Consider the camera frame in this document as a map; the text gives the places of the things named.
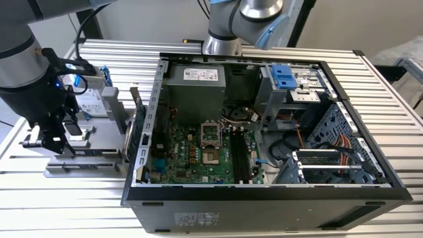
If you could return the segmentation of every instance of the ram slot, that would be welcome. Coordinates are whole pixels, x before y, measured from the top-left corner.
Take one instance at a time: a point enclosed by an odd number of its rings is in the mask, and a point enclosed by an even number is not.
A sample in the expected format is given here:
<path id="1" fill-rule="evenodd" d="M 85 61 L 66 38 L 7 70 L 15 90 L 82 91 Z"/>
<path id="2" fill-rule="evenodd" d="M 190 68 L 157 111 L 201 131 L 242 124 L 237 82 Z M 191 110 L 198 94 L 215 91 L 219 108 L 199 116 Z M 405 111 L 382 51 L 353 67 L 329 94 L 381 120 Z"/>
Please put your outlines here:
<path id="1" fill-rule="evenodd" d="M 250 169 L 247 157 L 247 144 L 242 131 L 233 131 L 231 136 L 231 155 L 234 166 L 234 179 L 235 183 L 249 183 Z"/>

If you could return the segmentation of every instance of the metal slotted surface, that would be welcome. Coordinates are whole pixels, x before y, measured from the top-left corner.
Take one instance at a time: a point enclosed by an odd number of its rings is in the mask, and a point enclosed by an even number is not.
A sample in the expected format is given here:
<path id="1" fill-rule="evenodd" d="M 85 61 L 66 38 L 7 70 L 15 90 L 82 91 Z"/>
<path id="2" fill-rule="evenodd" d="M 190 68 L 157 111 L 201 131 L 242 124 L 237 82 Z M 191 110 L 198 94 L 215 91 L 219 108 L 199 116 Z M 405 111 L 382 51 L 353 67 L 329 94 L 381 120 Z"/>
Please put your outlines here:
<path id="1" fill-rule="evenodd" d="M 109 65 L 119 99 L 134 107 L 130 87 L 150 100 L 159 52 L 199 54 L 198 44 L 145 44 L 89 40 L 82 56 Z M 390 85 L 351 51 L 275 48 L 263 52 L 245 46 L 245 56 L 325 60 L 351 98 L 355 109 L 414 197 L 350 231 L 319 233 L 177 234 L 175 237 L 327 237 L 421 238 L 423 236 L 423 130 L 422 121 Z M 123 178 L 45 178 L 49 158 L 22 148 L 29 125 L 21 119 L 0 145 L 0 237 L 155 237 L 147 234 L 131 209 L 121 207 Z"/>

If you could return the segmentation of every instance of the white label sticker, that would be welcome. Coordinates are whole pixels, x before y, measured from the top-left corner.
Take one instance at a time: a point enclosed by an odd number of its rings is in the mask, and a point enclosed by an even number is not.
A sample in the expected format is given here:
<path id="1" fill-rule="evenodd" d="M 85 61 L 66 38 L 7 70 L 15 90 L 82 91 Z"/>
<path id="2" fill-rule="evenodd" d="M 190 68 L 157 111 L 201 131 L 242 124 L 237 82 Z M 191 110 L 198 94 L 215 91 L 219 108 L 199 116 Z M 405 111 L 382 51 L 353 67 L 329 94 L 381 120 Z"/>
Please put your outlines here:
<path id="1" fill-rule="evenodd" d="M 297 82 L 298 82 L 298 84 L 306 84 L 306 83 L 309 83 L 307 79 L 298 79 Z"/>
<path id="2" fill-rule="evenodd" d="M 178 226 L 217 226 L 219 212 L 175 212 L 175 223 Z"/>
<path id="3" fill-rule="evenodd" d="M 107 112 L 98 89 L 89 89 L 87 92 L 77 96 L 81 109 L 93 117 L 106 117 Z"/>
<path id="4" fill-rule="evenodd" d="M 185 80 L 219 81 L 218 69 L 187 68 Z"/>
<path id="5" fill-rule="evenodd" d="M 251 121 L 257 122 L 259 119 L 259 115 L 257 113 L 254 113 L 253 117 L 251 117 Z"/>

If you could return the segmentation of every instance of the black pole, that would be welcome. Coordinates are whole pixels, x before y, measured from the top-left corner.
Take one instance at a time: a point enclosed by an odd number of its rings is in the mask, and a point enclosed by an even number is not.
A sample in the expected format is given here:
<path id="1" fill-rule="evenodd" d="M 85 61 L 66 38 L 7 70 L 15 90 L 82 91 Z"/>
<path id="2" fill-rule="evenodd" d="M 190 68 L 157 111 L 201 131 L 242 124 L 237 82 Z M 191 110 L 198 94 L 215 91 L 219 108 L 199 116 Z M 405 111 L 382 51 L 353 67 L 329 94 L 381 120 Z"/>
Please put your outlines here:
<path id="1" fill-rule="evenodd" d="M 87 17 L 93 14 L 94 9 L 89 9 L 85 11 L 79 11 L 77 13 L 79 24 L 87 19 Z M 103 33 L 98 21 L 98 17 L 95 16 L 86 24 L 83 29 L 85 35 L 87 39 L 103 39 Z"/>
<path id="2" fill-rule="evenodd" d="M 305 0 L 302 9 L 298 14 L 297 23 L 294 25 L 291 38 L 287 44 L 287 47 L 297 47 L 299 37 L 302 36 L 303 28 L 307 22 L 307 18 L 314 8 L 317 0 Z"/>

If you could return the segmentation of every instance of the robotic arm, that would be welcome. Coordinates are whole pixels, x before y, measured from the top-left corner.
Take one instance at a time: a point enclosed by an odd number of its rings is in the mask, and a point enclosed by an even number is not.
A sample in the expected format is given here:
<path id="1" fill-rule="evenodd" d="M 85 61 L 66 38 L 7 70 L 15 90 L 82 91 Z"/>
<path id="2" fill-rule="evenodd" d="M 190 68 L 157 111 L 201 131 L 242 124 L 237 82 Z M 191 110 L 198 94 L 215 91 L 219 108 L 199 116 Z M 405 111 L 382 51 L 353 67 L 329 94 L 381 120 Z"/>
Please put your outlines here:
<path id="1" fill-rule="evenodd" d="M 77 93 L 59 77 L 70 73 L 97 74 L 86 60 L 62 59 L 53 49 L 42 49 L 29 24 L 115 1 L 0 0 L 0 97 L 29 120 L 31 128 L 39 130 L 39 137 L 26 140 L 25 147 L 43 147 L 58 154 L 67 149 L 75 154 L 66 128 L 71 135 L 82 134 Z M 283 0 L 211 0 L 210 37 L 203 53 L 239 56 L 239 38 L 270 49 L 287 22 L 282 3 Z M 67 68 L 67 63 L 78 69 Z"/>
<path id="2" fill-rule="evenodd" d="M 205 55 L 242 55 L 241 39 L 262 50 L 278 44 L 289 15 L 283 0 L 211 0 L 210 36 Z"/>
<path id="3" fill-rule="evenodd" d="M 66 87 L 61 75 L 95 75 L 85 60 L 61 59 L 53 49 L 42 49 L 30 23 L 98 7 L 114 0 L 0 0 L 0 97 L 39 131 L 25 147 L 42 147 L 58 154 L 66 149 L 74 154 L 66 138 L 81 135 L 77 123 L 79 107 L 73 87 Z M 66 64 L 78 66 L 69 69 Z"/>

